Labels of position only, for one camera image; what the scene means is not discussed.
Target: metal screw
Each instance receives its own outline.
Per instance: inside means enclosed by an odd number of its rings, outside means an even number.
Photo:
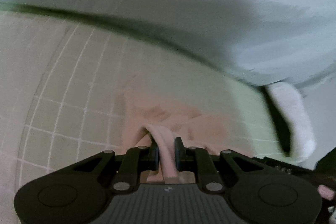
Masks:
[[[216,192],[223,189],[223,186],[218,182],[210,182],[205,186],[205,188],[207,188],[211,192]]]
[[[123,181],[117,182],[113,185],[113,188],[117,191],[126,191],[129,189],[129,187],[130,187],[129,183]]]

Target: pink towel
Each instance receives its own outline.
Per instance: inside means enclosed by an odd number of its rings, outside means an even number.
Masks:
[[[134,146],[150,146],[151,137],[160,153],[158,172],[142,174],[141,182],[193,183],[189,172],[178,172],[174,158],[174,140],[181,137],[185,147],[205,148],[218,155],[232,149],[247,156],[251,151],[240,151],[227,143],[225,117],[204,115],[198,109],[173,100],[141,92],[138,81],[132,80],[125,88],[125,124],[122,153]]]

